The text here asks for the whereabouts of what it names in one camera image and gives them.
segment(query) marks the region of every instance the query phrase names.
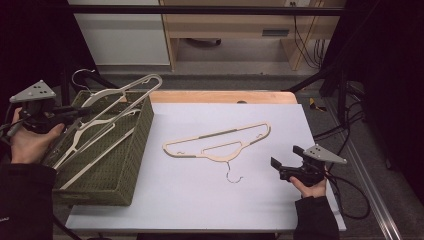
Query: green wicker basket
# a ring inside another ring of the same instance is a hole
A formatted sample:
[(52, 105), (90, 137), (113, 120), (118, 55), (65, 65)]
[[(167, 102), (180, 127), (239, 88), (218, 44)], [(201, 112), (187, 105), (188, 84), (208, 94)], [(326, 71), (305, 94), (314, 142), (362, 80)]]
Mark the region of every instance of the green wicker basket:
[[(128, 92), (126, 101), (119, 102), (100, 119), (109, 119), (116, 116), (143, 94), (145, 92)], [(81, 106), (89, 96), (89, 92), (81, 91), (76, 97), (73, 106)], [(119, 94), (110, 95), (95, 102), (91, 106), (92, 115), (95, 116), (100, 113), (118, 97)], [(60, 170), (53, 188), (53, 201), (55, 204), (115, 206), (128, 206), (131, 204), (141, 159), (154, 116), (149, 97), (145, 98), (136, 108), (141, 109), (138, 114), (121, 117), (110, 132)], [(83, 122), (87, 122), (89, 118), (83, 119)], [(93, 126), (86, 130), (81, 136), (77, 149), (94, 133), (99, 131), (102, 126), (104, 125)], [(67, 189), (60, 189), (83, 167), (133, 127), (135, 127), (134, 133), (130, 137), (113, 148)], [(74, 134), (70, 134), (59, 149), (58, 157), (46, 161), (45, 164), (53, 166), (72, 145), (73, 138)]]

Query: white tabletop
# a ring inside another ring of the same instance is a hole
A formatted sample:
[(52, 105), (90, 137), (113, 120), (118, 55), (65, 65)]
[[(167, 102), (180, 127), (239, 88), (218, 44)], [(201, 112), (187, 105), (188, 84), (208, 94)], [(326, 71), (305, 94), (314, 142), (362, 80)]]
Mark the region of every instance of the white tabletop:
[[(314, 144), (301, 105), (156, 103), (153, 109), (131, 206), (75, 206), (67, 227), (126, 232), (278, 232), (296, 227), (294, 202), (300, 193), (279, 179), (270, 158), (299, 167), (302, 159), (292, 152), (293, 145), (306, 149)], [(263, 121), (271, 125), (270, 135), (230, 161), (230, 178), (243, 176), (239, 183), (227, 181), (226, 163), (173, 158), (162, 149), (170, 140)], [(345, 230), (328, 189), (339, 229)]]

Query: sleeve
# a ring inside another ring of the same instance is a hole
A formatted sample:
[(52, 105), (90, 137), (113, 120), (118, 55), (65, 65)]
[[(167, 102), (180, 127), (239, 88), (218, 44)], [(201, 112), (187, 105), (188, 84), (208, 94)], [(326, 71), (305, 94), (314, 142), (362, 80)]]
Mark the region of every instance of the sleeve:
[(0, 239), (52, 239), (55, 178), (42, 165), (0, 165)]
[(294, 240), (338, 240), (339, 227), (327, 197), (307, 197), (295, 202), (298, 216)]

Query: human hand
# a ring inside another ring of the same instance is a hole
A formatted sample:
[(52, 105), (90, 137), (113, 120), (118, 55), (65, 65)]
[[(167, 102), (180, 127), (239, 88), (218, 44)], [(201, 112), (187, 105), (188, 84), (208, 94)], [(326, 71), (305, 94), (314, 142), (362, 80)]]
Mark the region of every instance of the human hand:
[[(13, 123), (19, 120), (21, 108), (15, 110)], [(39, 163), (50, 143), (60, 136), (64, 124), (58, 124), (47, 134), (37, 134), (20, 127), (10, 139), (12, 149), (11, 163)]]
[(323, 197), (325, 196), (327, 179), (324, 178), (321, 182), (313, 185), (312, 187), (306, 187), (303, 183), (296, 177), (290, 177), (290, 182), (300, 191), (302, 197)]

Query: gray bracket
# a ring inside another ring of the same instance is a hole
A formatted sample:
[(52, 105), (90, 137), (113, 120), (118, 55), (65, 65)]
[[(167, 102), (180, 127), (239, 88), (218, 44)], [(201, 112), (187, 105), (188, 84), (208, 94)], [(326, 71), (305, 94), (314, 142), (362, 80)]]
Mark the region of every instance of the gray bracket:
[(40, 80), (36, 84), (28, 87), (22, 92), (12, 96), (9, 100), (10, 103), (18, 103), (25, 101), (41, 100), (56, 97), (56, 93), (47, 84)]
[(341, 164), (347, 163), (346, 159), (343, 159), (337, 156), (336, 154), (328, 151), (327, 149), (321, 147), (318, 144), (306, 149), (303, 153), (306, 156), (319, 160), (319, 161), (341, 163)]

